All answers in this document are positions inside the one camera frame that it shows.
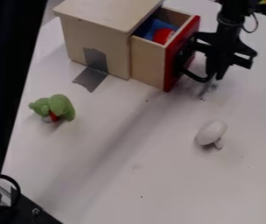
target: red object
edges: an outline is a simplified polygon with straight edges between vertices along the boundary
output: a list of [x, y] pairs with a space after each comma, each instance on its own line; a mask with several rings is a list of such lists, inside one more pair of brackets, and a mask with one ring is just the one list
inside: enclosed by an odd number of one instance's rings
[[[200, 17], [193, 17], [192, 21], [180, 32], [180, 34], [166, 47], [165, 70], [164, 70], [164, 91], [171, 91], [174, 84], [180, 77], [173, 77], [173, 63], [178, 50], [186, 41], [199, 30]], [[194, 60], [195, 54], [186, 62], [185, 68], [188, 68]]]
[[60, 119], [60, 118], [59, 118], [58, 116], [56, 116], [52, 111], [50, 111], [49, 114], [50, 114], [51, 120], [52, 120], [53, 122], [56, 122], [56, 121], [58, 121], [58, 120]]
[[167, 40], [169, 40], [172, 37], [174, 33], [175, 31], [171, 28], [159, 29], [155, 32], [153, 41], [161, 45], [164, 45], [167, 42]]

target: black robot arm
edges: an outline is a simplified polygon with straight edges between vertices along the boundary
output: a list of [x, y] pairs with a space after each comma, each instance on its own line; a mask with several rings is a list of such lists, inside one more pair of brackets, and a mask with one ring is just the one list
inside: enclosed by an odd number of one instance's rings
[[[175, 62], [176, 71], [186, 74], [198, 82], [210, 81], [214, 76], [221, 80], [228, 68], [238, 65], [250, 69], [257, 52], [240, 40], [240, 32], [245, 17], [252, 15], [258, 0], [220, 0], [221, 11], [217, 15], [218, 28], [215, 33], [196, 32], [189, 42], [183, 46]], [[206, 77], [183, 69], [183, 65], [194, 52], [206, 55]]]

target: blue object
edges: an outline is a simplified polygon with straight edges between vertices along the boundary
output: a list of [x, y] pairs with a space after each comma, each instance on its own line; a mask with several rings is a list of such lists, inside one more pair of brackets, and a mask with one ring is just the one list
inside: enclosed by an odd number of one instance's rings
[[137, 29], [135, 35], [143, 39], [153, 40], [155, 32], [164, 28], [173, 29], [175, 32], [178, 30], [178, 28], [172, 24], [167, 24], [156, 18], [149, 18]]

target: wooden box lid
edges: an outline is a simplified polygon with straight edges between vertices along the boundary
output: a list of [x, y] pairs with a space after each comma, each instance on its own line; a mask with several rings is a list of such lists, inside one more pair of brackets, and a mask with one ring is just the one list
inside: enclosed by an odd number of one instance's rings
[[55, 15], [69, 16], [95, 25], [132, 33], [163, 0], [66, 0], [54, 8]]

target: wooden box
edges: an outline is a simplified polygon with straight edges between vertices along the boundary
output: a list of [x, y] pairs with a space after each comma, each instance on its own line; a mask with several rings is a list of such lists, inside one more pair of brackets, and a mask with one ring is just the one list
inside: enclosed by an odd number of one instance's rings
[[[199, 29], [200, 17], [161, 6], [162, 0], [72, 0], [54, 9], [71, 60], [169, 91], [175, 55]], [[160, 45], [135, 35], [154, 17], [178, 30]]]
[[161, 4], [162, 0], [70, 0], [54, 13], [60, 17], [71, 60], [127, 80], [130, 35]]

